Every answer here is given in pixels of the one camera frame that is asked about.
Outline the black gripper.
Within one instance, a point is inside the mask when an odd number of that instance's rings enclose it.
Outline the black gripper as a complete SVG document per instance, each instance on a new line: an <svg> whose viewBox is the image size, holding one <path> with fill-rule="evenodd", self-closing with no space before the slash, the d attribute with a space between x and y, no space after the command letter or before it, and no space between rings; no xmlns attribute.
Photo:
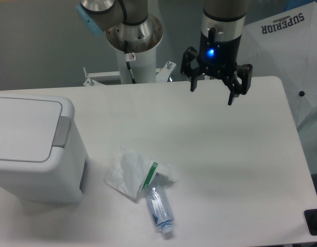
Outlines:
<svg viewBox="0 0 317 247"><path fill-rule="evenodd" d="M236 64L241 36L229 41L214 41L201 33L199 52L189 46L182 55L180 72L191 82L190 91L197 88L197 81L204 80L205 74L221 79L230 90L228 105L235 98L245 95L250 86L252 64Z"/></svg>

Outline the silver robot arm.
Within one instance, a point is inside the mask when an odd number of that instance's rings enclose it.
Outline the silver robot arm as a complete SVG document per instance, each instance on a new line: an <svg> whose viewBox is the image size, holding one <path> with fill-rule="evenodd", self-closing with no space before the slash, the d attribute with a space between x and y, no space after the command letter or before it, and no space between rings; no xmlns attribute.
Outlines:
<svg viewBox="0 0 317 247"><path fill-rule="evenodd" d="M228 87L229 105L248 92L253 66L236 62L248 3L204 1L199 50L188 47L180 67L191 91L206 75ZM147 1L80 1L76 10L91 32L106 33L110 44L125 55L149 51L162 39L161 23L149 14Z"/></svg>

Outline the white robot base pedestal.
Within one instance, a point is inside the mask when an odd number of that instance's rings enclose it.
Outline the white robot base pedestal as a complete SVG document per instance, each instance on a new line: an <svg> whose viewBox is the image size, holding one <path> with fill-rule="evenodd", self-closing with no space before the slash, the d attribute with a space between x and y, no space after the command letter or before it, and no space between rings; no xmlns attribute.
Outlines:
<svg viewBox="0 0 317 247"><path fill-rule="evenodd" d="M171 82L176 63L167 61L163 67L156 66L156 48L145 52L124 53L115 50L118 70L113 72L89 73L83 68L84 86L140 84Z"/></svg>

